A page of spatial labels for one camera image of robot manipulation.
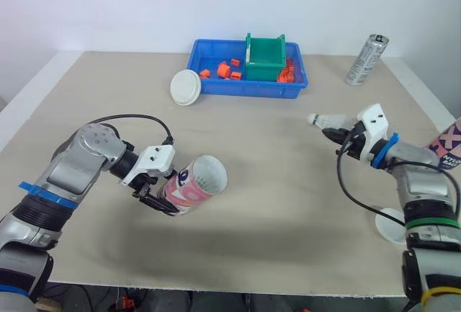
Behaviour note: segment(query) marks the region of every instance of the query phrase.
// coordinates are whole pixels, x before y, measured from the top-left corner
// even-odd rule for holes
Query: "table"
[[[305,295],[403,295],[403,246],[376,231],[374,215],[343,196],[338,146],[309,126],[311,112],[356,115],[379,102],[401,140],[427,144],[436,128],[383,62],[367,83],[343,82],[354,57],[304,57],[309,87],[297,99],[200,95],[180,107],[169,96],[185,54],[86,52],[63,75],[0,153],[0,214],[16,205],[55,148],[80,125],[105,115],[161,118],[176,139],[175,166],[208,153],[228,187],[194,212],[171,218],[139,203],[103,174],[51,251],[51,280],[93,285]],[[123,139],[158,145],[162,128],[116,120]],[[398,208],[395,181],[345,159],[350,191]]]

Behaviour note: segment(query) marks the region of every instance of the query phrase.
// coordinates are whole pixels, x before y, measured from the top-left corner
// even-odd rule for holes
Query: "floor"
[[[107,311],[117,294],[144,298],[140,312],[401,312],[406,298],[327,298],[294,295],[266,295],[179,290],[145,290],[104,286],[83,286],[95,312]],[[61,303],[63,312],[90,311],[85,290],[77,285],[48,283],[44,296]]]

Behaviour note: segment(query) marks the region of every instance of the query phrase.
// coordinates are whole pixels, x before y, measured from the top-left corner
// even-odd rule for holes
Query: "orange plastic block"
[[[295,81],[295,75],[293,73],[287,74],[287,83],[292,83]]]
[[[240,80],[240,79],[242,79],[242,73],[240,73],[240,72],[232,72],[230,74],[230,78],[233,79],[233,80]]]
[[[204,69],[203,71],[201,71],[201,72],[199,73],[199,76],[200,76],[200,78],[204,78],[204,79],[210,78],[211,72],[208,71],[207,69]]]
[[[287,83],[287,75],[286,74],[280,74],[277,77],[277,83]]]
[[[237,60],[236,58],[233,58],[232,60],[230,60],[230,64],[234,65],[235,67],[239,67],[240,66],[240,60]]]
[[[226,62],[222,62],[218,66],[218,76],[228,78],[231,75],[231,67]]]

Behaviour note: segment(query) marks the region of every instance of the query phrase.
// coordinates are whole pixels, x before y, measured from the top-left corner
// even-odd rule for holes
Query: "black cable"
[[[405,307],[403,308],[402,312],[410,312],[410,310],[412,310],[416,305],[418,305],[419,302],[418,301],[408,301],[407,304],[405,305]]]
[[[355,202],[358,206],[361,206],[362,208],[364,208],[364,209],[366,209],[368,211],[371,211],[372,213],[376,213],[378,215],[381,215],[382,217],[386,217],[389,220],[393,220],[394,222],[396,222],[396,223],[398,223],[398,224],[400,224],[401,226],[404,227],[405,223],[402,222],[401,220],[398,220],[397,218],[394,218],[394,217],[392,217],[392,216],[390,216],[390,215],[388,215],[386,213],[382,213],[381,211],[376,210],[375,208],[372,208],[371,206],[368,206],[368,205],[364,204],[363,202],[360,202],[357,199],[355,199],[349,193],[346,186],[344,185],[344,181],[343,181],[343,177],[342,177],[342,173],[341,173],[341,159],[342,159],[342,156],[344,155],[344,153],[346,152],[346,147],[349,144],[349,142],[351,141],[352,136],[355,135],[355,134],[356,133],[354,133],[354,130],[349,131],[349,133],[346,136],[346,139],[343,142],[343,145],[342,145],[341,149],[338,152],[338,158],[336,159],[336,174],[338,175],[339,186],[341,186],[341,189],[343,190],[346,197],[348,197],[352,202]]]
[[[98,311],[99,305],[101,305],[102,302],[103,302],[104,300],[106,300],[107,296],[108,296],[109,293],[110,293],[111,288],[112,288],[112,287],[108,287],[107,290],[106,290],[106,293],[102,296],[102,298],[99,299],[99,301],[97,302],[97,304],[94,305],[94,310],[95,310],[95,311]]]
[[[99,119],[95,119],[89,123],[100,123],[100,122],[104,122],[104,121],[108,121],[108,120],[114,120],[114,119],[124,119],[124,118],[129,118],[129,117],[135,117],[135,118],[140,118],[140,119],[148,119],[148,120],[152,120],[152,121],[156,121],[158,122],[166,131],[166,135],[167,135],[167,140],[169,141],[173,141],[173,136],[171,135],[171,132],[170,130],[168,129],[168,127],[165,125],[165,123],[158,119],[157,117],[154,117],[154,116],[150,116],[150,115],[144,115],[144,114],[119,114],[119,115],[110,115],[110,116],[106,116],[106,117],[101,117]]]
[[[147,298],[147,294],[149,293],[149,289],[146,289],[146,292],[144,293],[143,298],[141,299],[141,303],[144,302],[144,300]]]
[[[64,290],[60,293],[57,293],[57,294],[53,294],[53,295],[45,295],[46,292],[50,291],[50,290],[53,290],[54,288],[57,288],[57,287],[61,287],[61,286],[65,286],[64,287]],[[52,285],[51,287],[48,287],[46,288],[43,293],[42,293],[42,296],[44,298],[55,298],[56,296],[60,296],[60,295],[63,295],[63,294],[66,294],[67,291],[71,289],[71,286],[70,285],[66,285],[64,283],[58,283],[57,285]]]
[[[89,310],[90,310],[90,312],[94,312],[93,303],[91,301],[91,298],[89,297],[88,290],[83,285],[75,285],[75,286],[80,287],[83,290],[83,292],[86,295],[86,299],[88,300]]]
[[[457,218],[460,217],[460,205],[461,205],[461,192],[460,192],[460,186],[456,182],[455,178],[448,173],[447,171],[443,170],[442,168],[439,168],[438,166],[433,166],[432,164],[427,164],[427,163],[421,163],[421,162],[414,162],[414,161],[402,161],[402,162],[395,162],[390,165],[390,168],[393,168],[395,166],[424,166],[426,168],[433,169],[435,171],[438,171],[439,173],[443,174],[448,178],[448,180],[453,184],[453,187],[455,188],[456,192],[456,208],[455,208],[455,215]]]

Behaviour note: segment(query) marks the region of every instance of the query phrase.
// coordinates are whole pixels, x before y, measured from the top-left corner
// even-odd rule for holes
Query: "white wall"
[[[391,39],[385,54],[429,86],[428,70],[439,76],[451,91],[438,95],[457,113],[459,10],[460,0],[0,0],[0,94],[11,99],[56,50],[188,52],[199,37],[283,32],[303,53],[356,55],[379,32]],[[449,62],[434,62],[438,42]]]

